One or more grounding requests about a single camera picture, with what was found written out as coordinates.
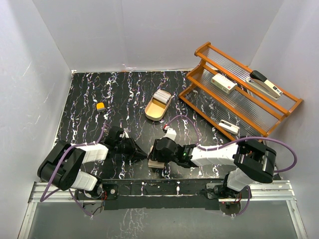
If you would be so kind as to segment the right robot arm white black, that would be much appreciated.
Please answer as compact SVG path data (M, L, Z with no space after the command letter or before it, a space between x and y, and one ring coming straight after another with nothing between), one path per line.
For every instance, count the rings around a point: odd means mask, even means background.
M213 147L195 144L179 145L163 137L157 139L148 155L149 167L160 168L174 162L183 168L221 164L234 165L221 185L209 189L217 198L232 198L254 182L269 184L273 181L276 152L255 139L244 139L230 145Z

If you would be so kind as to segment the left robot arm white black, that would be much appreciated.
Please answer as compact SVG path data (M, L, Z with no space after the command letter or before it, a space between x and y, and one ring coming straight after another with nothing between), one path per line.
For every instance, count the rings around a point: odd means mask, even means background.
M145 159L145 153L124 129L113 126L109 129L104 141L70 144L59 141L49 152L38 168L38 177L62 191L70 188L85 190L93 199L103 193L103 186L98 178L81 171L85 163L104 161L109 152L124 155L128 160Z

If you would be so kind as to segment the beige leather card holder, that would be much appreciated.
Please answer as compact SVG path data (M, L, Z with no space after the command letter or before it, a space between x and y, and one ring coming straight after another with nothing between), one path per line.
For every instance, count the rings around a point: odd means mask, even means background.
M163 162L154 161L151 159L151 152L153 151L153 146L150 147L150 151L148 154L148 167L150 168L158 168L164 169L165 164Z

